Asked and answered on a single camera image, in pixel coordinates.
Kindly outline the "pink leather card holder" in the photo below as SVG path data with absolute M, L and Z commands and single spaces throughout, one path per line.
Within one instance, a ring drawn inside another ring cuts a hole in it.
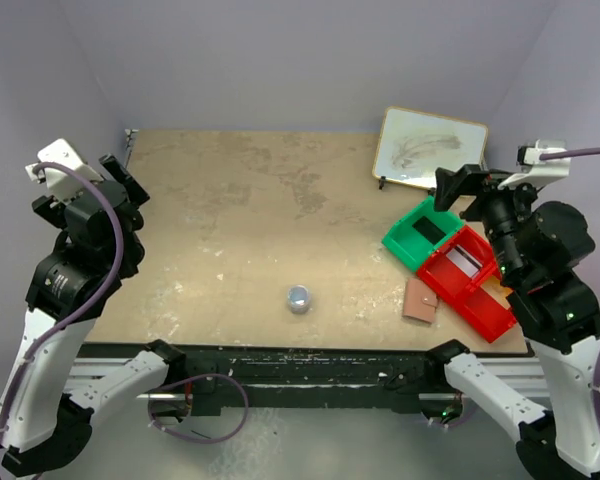
M 435 322 L 438 296 L 422 280 L 412 277 L 405 285 L 402 316 L 431 325 Z

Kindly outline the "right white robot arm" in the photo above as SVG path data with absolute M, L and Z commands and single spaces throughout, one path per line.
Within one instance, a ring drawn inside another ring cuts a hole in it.
M 436 172 L 434 207 L 471 198 L 462 213 L 480 222 L 508 303 L 543 371 L 550 406 L 522 396 L 491 374 L 461 342 L 427 353 L 431 380 L 470 397 L 511 438 L 535 479 L 600 479 L 600 307 L 575 273 L 593 252 L 584 216 L 573 206 L 539 203 L 538 187 L 510 174 L 465 165 Z

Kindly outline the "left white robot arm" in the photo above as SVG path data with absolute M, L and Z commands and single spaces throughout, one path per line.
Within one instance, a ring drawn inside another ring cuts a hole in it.
M 0 398 L 0 476 L 39 477 L 85 448 L 95 428 L 138 395 L 186 373 L 186 356 L 162 340 L 147 344 L 112 373 L 68 393 L 65 385 L 86 336 L 123 280 L 135 276 L 145 249 L 137 232 L 148 193 L 112 155 L 99 160 L 109 178 L 88 179 L 86 167 L 47 160 L 34 179 L 59 174 L 33 211 L 59 231 L 29 286 L 24 331 Z

